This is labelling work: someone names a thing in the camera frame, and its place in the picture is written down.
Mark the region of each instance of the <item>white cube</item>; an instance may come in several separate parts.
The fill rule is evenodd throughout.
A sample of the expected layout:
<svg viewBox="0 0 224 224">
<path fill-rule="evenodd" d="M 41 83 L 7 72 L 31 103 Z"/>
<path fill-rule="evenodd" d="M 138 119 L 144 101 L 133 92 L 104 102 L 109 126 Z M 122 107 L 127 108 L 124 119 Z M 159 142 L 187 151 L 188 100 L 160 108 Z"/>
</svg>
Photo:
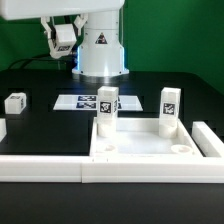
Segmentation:
<svg viewBox="0 0 224 224">
<path fill-rule="evenodd" d="M 5 113 L 6 114 L 20 114 L 26 107 L 26 94 L 25 93 L 12 93 L 5 100 Z"/>
<path fill-rule="evenodd" d="M 76 36 L 72 24 L 55 25 L 56 50 L 59 52 L 70 52 L 76 43 Z"/>
</svg>

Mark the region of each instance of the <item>green wall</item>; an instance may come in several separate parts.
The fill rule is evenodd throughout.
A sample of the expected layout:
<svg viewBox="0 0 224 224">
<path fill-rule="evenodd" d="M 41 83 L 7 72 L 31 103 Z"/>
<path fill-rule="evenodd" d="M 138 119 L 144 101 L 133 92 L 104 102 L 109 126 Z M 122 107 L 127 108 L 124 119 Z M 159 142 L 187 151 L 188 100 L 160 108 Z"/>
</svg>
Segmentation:
<svg viewBox="0 0 224 224">
<path fill-rule="evenodd" d="M 39 20 L 0 20 L 0 70 L 48 52 Z M 131 71 L 195 73 L 224 94 L 222 0 L 126 0 L 124 46 Z M 34 63 L 57 68 L 55 63 Z"/>
</svg>

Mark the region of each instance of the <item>white plastic tray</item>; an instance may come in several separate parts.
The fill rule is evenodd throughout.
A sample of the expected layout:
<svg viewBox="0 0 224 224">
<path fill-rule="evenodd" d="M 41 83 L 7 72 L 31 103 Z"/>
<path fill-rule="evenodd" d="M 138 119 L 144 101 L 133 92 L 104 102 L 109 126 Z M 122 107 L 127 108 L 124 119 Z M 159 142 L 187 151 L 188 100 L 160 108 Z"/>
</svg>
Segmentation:
<svg viewBox="0 0 224 224">
<path fill-rule="evenodd" d="M 178 154 L 171 150 L 174 145 L 183 145 L 193 149 L 191 155 Z M 103 138 L 97 135 L 97 118 L 94 118 L 90 156 L 98 157 L 155 157 L 155 156 L 200 156 L 197 146 L 180 120 L 176 138 L 165 139 L 159 136 L 159 119 L 118 118 L 117 132 L 113 137 Z"/>
<path fill-rule="evenodd" d="M 134 134 L 140 146 L 141 138 L 148 145 L 150 143 L 148 137 L 153 130 L 155 132 L 152 133 L 156 137 L 151 139 L 158 139 L 157 124 L 158 119 L 119 118 L 118 131 L 126 132 L 130 136 L 132 130 L 131 134 Z M 104 153 L 97 152 L 96 145 L 101 141 L 97 138 L 95 125 L 96 120 L 93 125 L 91 156 L 2 155 L 0 181 L 224 183 L 224 158 L 202 157 L 180 121 L 178 138 L 164 143 L 163 153 L 161 151 L 158 153 L 155 147 L 142 148 L 141 153 L 136 153 L 138 145 L 130 147 L 131 150 L 126 152 L 118 145 L 121 149 L 119 156 L 110 152 L 105 152 L 105 156 L 102 156 Z M 169 151 L 169 147 L 177 142 L 191 146 L 194 153 L 190 156 L 173 154 Z"/>
</svg>

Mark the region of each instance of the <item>black tabletop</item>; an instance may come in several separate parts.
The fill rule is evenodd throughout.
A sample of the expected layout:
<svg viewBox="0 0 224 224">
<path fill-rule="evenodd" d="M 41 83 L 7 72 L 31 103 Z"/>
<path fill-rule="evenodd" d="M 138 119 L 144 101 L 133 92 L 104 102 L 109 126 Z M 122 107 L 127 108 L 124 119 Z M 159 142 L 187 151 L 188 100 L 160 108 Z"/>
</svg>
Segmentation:
<svg viewBox="0 0 224 224">
<path fill-rule="evenodd" d="M 223 140 L 224 97 L 188 73 L 132 72 L 111 84 L 120 95 L 137 95 L 142 112 L 120 117 L 158 117 L 164 87 L 181 88 L 180 119 L 191 132 L 205 121 Z M 7 136 L 2 155 L 86 155 L 96 111 L 54 111 L 59 94 L 96 95 L 102 84 L 74 81 L 65 71 L 0 73 L 0 118 Z M 4 100 L 27 94 L 20 115 L 5 115 Z M 222 184 L 0 183 L 0 223 L 223 223 Z"/>
</svg>

